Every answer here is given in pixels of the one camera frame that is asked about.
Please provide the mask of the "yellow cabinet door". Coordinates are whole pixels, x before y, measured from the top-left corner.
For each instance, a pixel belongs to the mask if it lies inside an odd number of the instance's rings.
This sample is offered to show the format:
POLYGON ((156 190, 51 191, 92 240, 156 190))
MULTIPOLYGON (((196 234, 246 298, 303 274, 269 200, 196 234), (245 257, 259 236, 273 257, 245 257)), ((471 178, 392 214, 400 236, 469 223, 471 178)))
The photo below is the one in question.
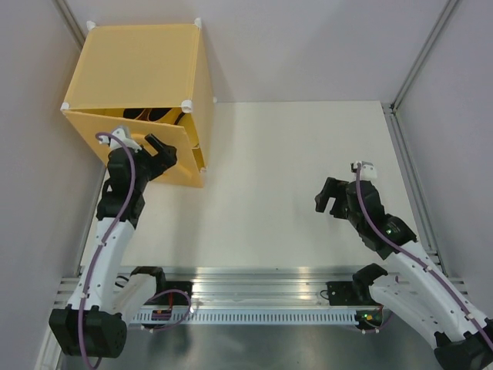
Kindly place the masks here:
POLYGON ((156 178, 157 182, 186 187, 203 186, 200 170, 204 167, 200 140, 192 116, 172 108, 156 121, 149 120, 145 112, 141 119, 127 119, 122 109, 90 109, 66 111, 65 116, 81 137, 89 144, 98 158, 108 162, 110 147, 96 138, 97 133, 113 133, 119 127, 127 128, 130 138, 152 155, 157 154, 145 136, 153 134, 160 142, 176 148, 177 164, 156 178))

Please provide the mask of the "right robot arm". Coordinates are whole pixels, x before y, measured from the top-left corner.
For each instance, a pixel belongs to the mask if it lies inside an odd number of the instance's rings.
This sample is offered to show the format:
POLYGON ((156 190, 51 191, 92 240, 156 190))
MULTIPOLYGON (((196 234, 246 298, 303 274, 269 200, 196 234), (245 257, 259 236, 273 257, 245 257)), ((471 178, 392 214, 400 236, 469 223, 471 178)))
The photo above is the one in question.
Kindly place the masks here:
POLYGON ((354 273, 356 302, 374 302, 398 316, 430 345, 443 369, 491 365, 492 320, 450 282, 413 230, 386 212, 371 182, 327 178, 315 210, 323 213, 328 205, 330 215, 348 221, 386 264, 369 264, 354 273))

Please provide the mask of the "gold loafer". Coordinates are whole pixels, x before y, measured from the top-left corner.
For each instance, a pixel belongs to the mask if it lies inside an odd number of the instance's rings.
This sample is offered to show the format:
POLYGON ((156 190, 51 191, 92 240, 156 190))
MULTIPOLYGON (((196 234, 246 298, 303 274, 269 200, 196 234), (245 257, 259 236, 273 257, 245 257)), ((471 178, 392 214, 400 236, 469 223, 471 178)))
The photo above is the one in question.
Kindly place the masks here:
POLYGON ((148 109, 145 108, 124 109, 122 117, 125 119, 143 119, 146 117, 147 112, 148 109))
POLYGON ((183 112, 177 108, 155 108, 149 111, 147 120, 152 123, 176 125, 182 116, 183 112))

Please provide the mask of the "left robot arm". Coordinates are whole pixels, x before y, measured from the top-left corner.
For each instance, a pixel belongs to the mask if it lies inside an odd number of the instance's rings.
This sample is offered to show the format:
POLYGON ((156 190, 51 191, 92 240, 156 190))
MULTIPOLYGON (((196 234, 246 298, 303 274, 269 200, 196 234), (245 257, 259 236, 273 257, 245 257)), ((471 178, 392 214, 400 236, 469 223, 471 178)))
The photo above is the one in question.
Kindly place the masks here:
POLYGON ((64 308, 55 308, 49 327, 68 356, 117 358, 126 343, 130 323, 148 301, 162 304, 168 287, 160 267, 136 267, 119 292, 115 283, 122 257, 145 206, 144 191, 152 180, 177 163, 176 148, 153 134, 144 140, 150 153, 123 128, 97 133, 109 148, 107 178, 96 207, 96 235, 89 263, 64 308))

